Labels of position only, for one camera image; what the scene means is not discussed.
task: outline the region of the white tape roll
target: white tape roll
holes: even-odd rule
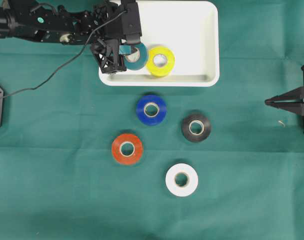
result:
[[[179,186],[175,178],[179,174],[184,174],[187,177],[187,182],[184,186]],[[198,176],[194,168],[190,165],[179,163],[172,166],[165,177],[165,183],[171,193],[178,197],[186,197],[191,195],[197,188]]]

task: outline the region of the cable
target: cable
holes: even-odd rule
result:
[[[42,6],[48,6],[48,7],[50,7],[52,9],[53,14],[58,15],[55,7],[53,5],[51,5],[51,4],[49,4],[49,3],[40,3],[40,4],[36,5],[35,7],[33,7],[31,9],[31,12],[36,11],[37,9],[41,8]]]
[[[117,18],[119,18],[122,14],[126,13],[127,11],[123,11],[121,12],[120,14],[118,14],[116,17],[108,20],[107,22],[103,23],[102,25],[100,25],[99,27],[95,28],[91,34],[89,35],[88,39],[86,40],[84,46],[82,47],[81,51],[76,54],[74,57],[72,57],[71,59],[69,59],[66,63],[60,65],[45,81],[43,81],[41,84],[39,84],[38,86],[36,87],[29,87],[29,88],[23,88],[21,90],[18,90],[18,91],[15,91],[15,92],[12,92],[8,95],[5,95],[5,96],[2,96],[0,97],[0,100],[2,99],[5,99],[5,98],[8,98],[10,96],[13,96],[13,95],[16,95],[16,94],[19,94],[21,92],[24,92],[24,91],[27,91],[27,90],[36,90],[38,88],[40,88],[41,86],[43,86],[45,83],[47,83],[60,69],[62,69],[63,67],[65,67],[66,65],[70,64],[72,61],[74,61],[76,58],[78,58],[80,55],[82,55],[82,53],[84,52],[84,50],[86,49],[86,46],[87,44],[89,43],[89,41],[91,40],[91,37],[93,36],[93,34],[99,30],[100,28],[104,27],[105,25],[111,23],[112,21],[116,20]]]

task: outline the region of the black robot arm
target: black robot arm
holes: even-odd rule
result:
[[[56,10],[35,0],[6,0],[0,7],[0,39],[16,37],[39,43],[84,45],[100,25],[120,13],[119,18],[96,31],[89,43],[104,74],[126,71],[119,46],[140,43],[142,36],[138,5],[135,0],[109,0],[95,5],[92,11],[68,12],[64,6]]]

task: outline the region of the yellow tape roll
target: yellow tape roll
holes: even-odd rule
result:
[[[154,58],[158,55],[166,57],[164,66],[157,66]],[[172,51],[164,46],[157,46],[149,50],[149,57],[146,64],[148,71],[156,77],[165,77],[173,70],[175,64],[175,56]]]

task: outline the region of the tape roll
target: tape roll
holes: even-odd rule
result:
[[[148,106],[154,106],[157,108],[157,113],[155,115],[148,115],[146,113]],[[167,109],[165,101],[156,95],[146,95],[143,96],[137,103],[136,115],[138,119],[149,126],[154,126],[160,124],[166,116]]]
[[[133,145],[133,152],[130,155],[122,153],[124,144]],[[122,165],[133,165],[137,163],[143,154],[143,144],[134,134],[125,133],[119,135],[112,143],[112,154],[114,159]]]
[[[187,177],[186,184],[183,186],[176,183],[176,178],[179,174],[184,174]],[[165,183],[172,194],[178,197],[186,197],[196,190],[198,185],[198,175],[190,165],[179,163],[168,170],[165,177]]]
[[[124,57],[125,66],[130,70],[142,69],[148,60],[147,48],[144,44],[132,46],[137,49],[137,52]]]
[[[175,65],[175,56],[170,49],[164,46],[157,46],[150,49],[148,55],[149,57],[146,67],[153,76],[165,77],[173,70]],[[157,65],[155,62],[157,57],[165,58],[165,63]]]
[[[130,55],[132,53],[132,47],[130,45],[120,45],[120,55]]]
[[[192,132],[192,124],[199,124],[201,131],[198,133]],[[211,123],[207,117],[200,113],[192,114],[186,117],[182,122],[182,132],[185,138],[193,143],[201,142],[208,138],[211,133]]]

